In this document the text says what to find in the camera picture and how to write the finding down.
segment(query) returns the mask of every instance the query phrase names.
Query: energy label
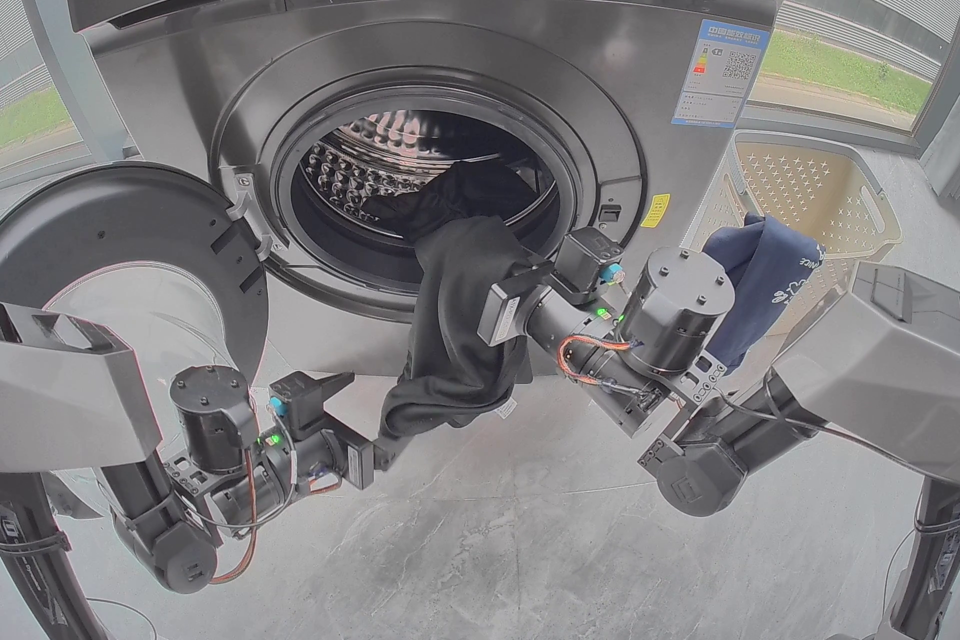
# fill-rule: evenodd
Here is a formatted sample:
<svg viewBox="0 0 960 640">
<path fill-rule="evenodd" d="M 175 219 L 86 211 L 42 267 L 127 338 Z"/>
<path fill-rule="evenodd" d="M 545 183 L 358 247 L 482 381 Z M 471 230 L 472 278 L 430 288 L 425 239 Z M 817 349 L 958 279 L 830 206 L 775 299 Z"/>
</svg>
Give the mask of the energy label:
<svg viewBox="0 0 960 640">
<path fill-rule="evenodd" d="M 765 29 L 704 19 L 672 122 L 732 129 L 769 42 Z"/>
</svg>

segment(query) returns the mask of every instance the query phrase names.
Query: yellow warning sticker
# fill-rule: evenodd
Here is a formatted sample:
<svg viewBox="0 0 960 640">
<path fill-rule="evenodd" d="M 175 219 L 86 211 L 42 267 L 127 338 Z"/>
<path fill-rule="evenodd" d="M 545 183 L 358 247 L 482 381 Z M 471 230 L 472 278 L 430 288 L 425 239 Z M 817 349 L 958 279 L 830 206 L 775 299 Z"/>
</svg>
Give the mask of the yellow warning sticker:
<svg viewBox="0 0 960 640">
<path fill-rule="evenodd" d="M 647 214 L 640 223 L 640 226 L 645 226 L 648 229 L 653 229 L 655 226 L 657 226 L 664 217 L 664 214 L 666 214 L 666 207 L 669 204 L 669 194 L 655 194 L 653 200 L 650 202 L 650 210 L 647 211 Z"/>
</svg>

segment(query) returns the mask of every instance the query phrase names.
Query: blue connector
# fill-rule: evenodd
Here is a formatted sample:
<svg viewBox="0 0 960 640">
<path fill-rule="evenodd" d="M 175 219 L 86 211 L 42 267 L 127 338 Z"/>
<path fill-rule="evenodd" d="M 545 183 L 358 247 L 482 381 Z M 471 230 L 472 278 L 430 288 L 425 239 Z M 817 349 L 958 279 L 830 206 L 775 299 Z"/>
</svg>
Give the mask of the blue connector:
<svg viewBox="0 0 960 640">
<path fill-rule="evenodd" d="M 281 418 L 287 415 L 287 404 L 279 397 L 270 397 L 270 407 L 273 408 L 273 412 Z"/>
<path fill-rule="evenodd" d="M 618 274 L 623 272 L 623 267 L 618 263 L 612 263 L 608 266 L 604 266 L 600 270 L 600 282 L 610 285 L 611 283 L 617 283 L 623 279 L 622 276 L 618 277 Z"/>
</svg>

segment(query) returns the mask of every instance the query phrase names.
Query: gray marble floor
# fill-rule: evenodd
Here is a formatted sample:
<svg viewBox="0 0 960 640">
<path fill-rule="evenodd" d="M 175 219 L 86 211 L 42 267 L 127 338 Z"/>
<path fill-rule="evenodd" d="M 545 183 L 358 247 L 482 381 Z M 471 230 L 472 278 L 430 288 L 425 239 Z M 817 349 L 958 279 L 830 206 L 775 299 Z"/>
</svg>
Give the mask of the gray marble floor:
<svg viewBox="0 0 960 640">
<path fill-rule="evenodd" d="M 904 233 L 887 260 L 960 286 L 960 219 L 915 161 L 864 155 Z M 174 333 L 156 317 L 142 332 Z M 268 349 L 259 383 L 285 370 Z M 377 385 L 340 407 L 376 409 Z M 661 499 L 630 441 L 571 383 L 537 379 L 514 396 L 506 419 L 418 438 L 366 493 L 296 504 L 262 529 L 231 584 L 166 593 L 104 521 L 65 520 L 79 580 L 149 614 L 168 640 L 823 640 L 876 629 L 919 477 L 823 435 L 759 472 L 730 508 L 693 519 Z M 227 567 L 242 547 L 222 552 Z M 5 572 L 0 616 L 4 637 L 41 636 Z M 953 626 L 946 637 L 960 635 Z M 134 622 L 124 632 L 150 637 Z"/>
</svg>

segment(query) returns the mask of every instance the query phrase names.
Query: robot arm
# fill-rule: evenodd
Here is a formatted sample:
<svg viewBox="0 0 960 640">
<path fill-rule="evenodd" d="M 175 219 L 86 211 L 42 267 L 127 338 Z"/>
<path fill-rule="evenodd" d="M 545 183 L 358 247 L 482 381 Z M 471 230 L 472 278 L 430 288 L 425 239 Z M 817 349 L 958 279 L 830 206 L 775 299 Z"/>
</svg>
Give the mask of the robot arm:
<svg viewBox="0 0 960 640">
<path fill-rule="evenodd" d="M 832 430 L 829 423 L 925 473 L 911 567 L 877 637 L 932 637 L 960 567 L 960 294 L 860 263 L 847 290 L 811 310 L 762 379 L 731 400 L 720 391 L 724 365 L 705 349 L 734 303 L 720 264 L 680 248 L 655 251 L 615 316 L 602 290 L 622 276 L 619 253 L 595 230 L 570 233 L 555 262 L 490 287 L 480 337 L 496 346 L 526 335 L 553 355 L 687 514 L 724 509 L 751 473 Z M 183 371 L 170 394 L 186 449 L 162 461 L 136 358 L 122 340 L 93 323 L 10 305 L 0 305 L 0 333 L 0 556 L 33 608 L 57 603 L 70 618 L 74 634 L 54 627 L 52 637 L 106 635 L 96 633 L 69 572 L 43 472 L 100 467 L 119 537 L 163 586 L 182 593 L 219 583 L 220 531 L 251 535 L 324 475 L 360 490 L 373 481 L 381 446 L 324 408 L 353 374 L 314 380 L 295 372 L 274 382 L 274 424 L 258 433 L 236 371 Z M 378 466 L 387 464 L 381 452 Z M 49 575 L 44 595 L 31 591 L 38 572 Z M 34 613 L 43 622 L 46 614 Z"/>
<path fill-rule="evenodd" d="M 610 275 L 609 244 L 599 232 L 577 240 L 535 285 L 521 275 L 491 288 L 481 337 L 496 344 L 522 333 L 556 355 L 687 514 L 723 510 L 750 474 L 818 432 L 924 474 L 910 563 L 873 640 L 934 640 L 960 571 L 960 293 L 858 262 L 846 289 L 810 310 L 760 381 L 730 399 L 723 365 L 704 349 L 733 304 L 719 264 L 678 248 L 654 252 L 614 318 L 596 290 Z M 572 263 L 563 249 L 583 242 L 594 244 L 592 258 L 561 271 Z"/>
</svg>

